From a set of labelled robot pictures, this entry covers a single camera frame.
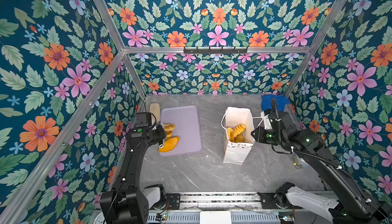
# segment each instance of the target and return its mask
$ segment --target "lavender plastic tray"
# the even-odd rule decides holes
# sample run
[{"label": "lavender plastic tray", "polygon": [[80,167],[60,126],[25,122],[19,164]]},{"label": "lavender plastic tray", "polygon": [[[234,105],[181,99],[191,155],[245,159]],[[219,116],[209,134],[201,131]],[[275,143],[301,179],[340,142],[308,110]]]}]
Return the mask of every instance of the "lavender plastic tray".
[{"label": "lavender plastic tray", "polygon": [[173,136],[179,137],[179,142],[173,150],[159,153],[162,157],[197,153],[203,149],[199,114],[196,106],[164,108],[161,111],[161,122],[175,124],[176,128],[173,130]]}]

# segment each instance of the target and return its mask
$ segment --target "small blue flower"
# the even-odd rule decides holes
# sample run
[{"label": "small blue flower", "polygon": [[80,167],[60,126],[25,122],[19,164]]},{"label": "small blue flower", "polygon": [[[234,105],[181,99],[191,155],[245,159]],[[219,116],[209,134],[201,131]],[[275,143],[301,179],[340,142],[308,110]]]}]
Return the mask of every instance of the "small blue flower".
[{"label": "small blue flower", "polygon": [[269,5],[267,4],[267,2],[262,3],[262,9],[266,10],[267,7],[269,7]]},{"label": "small blue flower", "polygon": [[26,38],[29,38],[29,40],[31,41],[32,39],[35,39],[35,37],[34,37],[34,33],[33,32],[31,32],[31,33],[29,33],[29,31],[27,31],[27,30],[25,30],[25,37]]},{"label": "small blue flower", "polygon": [[170,7],[174,8],[174,9],[178,9],[178,3],[173,1],[173,4]]},{"label": "small blue flower", "polygon": [[41,112],[40,114],[41,114],[41,115],[45,115],[45,117],[47,117],[48,114],[51,114],[51,113],[52,113],[51,111],[49,111],[49,110],[50,110],[50,107],[47,107],[47,108],[41,107],[41,108],[42,108],[43,112]]},{"label": "small blue flower", "polygon": [[355,14],[354,11],[351,12],[350,15],[347,16],[347,18],[348,18],[348,19],[354,19],[354,14]]},{"label": "small blue flower", "polygon": [[71,160],[70,160],[68,163],[65,164],[66,170],[71,169],[71,166],[72,166],[72,165],[73,165],[73,163],[72,163]]},{"label": "small blue flower", "polygon": [[52,4],[48,0],[45,0],[45,2],[42,1],[42,4],[44,5],[45,9],[47,9],[47,10],[52,10],[52,8],[53,8]]},{"label": "small blue flower", "polygon": [[344,145],[344,146],[342,146],[342,149],[343,149],[343,152],[345,152],[345,153],[347,153],[347,152],[349,151],[349,148],[348,148],[348,147],[346,147],[345,145]]},{"label": "small blue flower", "polygon": [[57,174],[55,174],[55,178],[58,180],[61,178],[61,172],[57,171]]},{"label": "small blue flower", "polygon": [[89,15],[89,12],[88,11],[83,11],[84,12],[84,18],[87,18],[87,19],[90,19],[90,15]]},{"label": "small blue flower", "polygon": [[83,177],[86,172],[84,170],[79,171],[79,178]]},{"label": "small blue flower", "polygon": [[50,97],[51,95],[53,95],[53,90],[51,88],[47,88],[46,90],[43,91],[45,94],[47,94],[47,97]]},{"label": "small blue flower", "polygon": [[89,57],[90,54],[87,53],[87,50],[84,50],[83,55],[84,57]]},{"label": "small blue flower", "polygon": [[66,210],[66,214],[63,216],[63,218],[68,219],[68,217],[71,215],[71,209]]},{"label": "small blue flower", "polygon": [[363,139],[357,138],[356,143],[358,143],[358,146],[362,146],[363,145]]},{"label": "small blue flower", "polygon": [[38,29],[37,29],[38,32],[45,33],[45,32],[47,31],[47,30],[45,29],[45,25],[39,25],[39,24],[37,24],[37,26],[38,26]]},{"label": "small blue flower", "polygon": [[345,159],[345,158],[343,158],[343,156],[340,156],[340,158],[339,158],[339,162],[340,162],[340,164],[343,164],[345,161],[346,161],[346,159]]},{"label": "small blue flower", "polygon": [[23,143],[18,144],[17,142],[14,143],[15,147],[10,148],[10,151],[14,151],[14,154],[18,154],[18,151],[23,151]]},{"label": "small blue flower", "polygon": [[15,104],[19,105],[20,98],[16,98],[14,95],[12,96],[12,99],[8,98],[7,101],[11,102],[11,106],[15,106]]},{"label": "small blue flower", "polygon": [[369,165],[369,164],[370,164],[370,163],[369,163],[369,159],[365,159],[365,158],[364,158],[364,159],[362,160],[362,162],[363,162],[365,165]]},{"label": "small blue flower", "polygon": [[351,58],[355,57],[356,52],[354,52],[354,50],[351,50],[351,52],[349,53],[349,56]]}]

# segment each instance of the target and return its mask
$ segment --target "blue towel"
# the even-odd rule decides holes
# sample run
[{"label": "blue towel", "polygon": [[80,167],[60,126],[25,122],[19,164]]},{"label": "blue towel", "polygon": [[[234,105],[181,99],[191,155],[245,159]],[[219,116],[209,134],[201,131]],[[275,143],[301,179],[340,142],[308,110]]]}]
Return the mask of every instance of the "blue towel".
[{"label": "blue towel", "polygon": [[272,109],[271,98],[275,98],[276,104],[277,104],[277,109],[279,111],[284,111],[285,105],[290,103],[288,98],[284,95],[263,95],[262,96],[262,110],[263,111],[267,110],[268,108]]}]

